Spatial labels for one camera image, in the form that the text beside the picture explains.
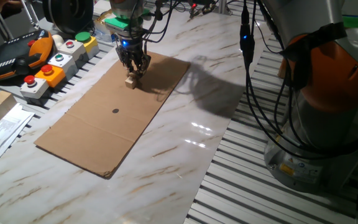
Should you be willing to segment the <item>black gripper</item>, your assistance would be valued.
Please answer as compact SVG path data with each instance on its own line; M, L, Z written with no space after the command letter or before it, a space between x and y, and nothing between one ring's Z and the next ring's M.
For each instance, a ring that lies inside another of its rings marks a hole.
M135 74L138 78L142 78L145 75L151 61L151 56L144 54L142 47L143 40L141 37L135 37L134 39L124 37L119 38L117 51L119 60L123 66L127 68L127 71L131 73L133 71L131 57L134 56L137 58L135 61L137 67Z

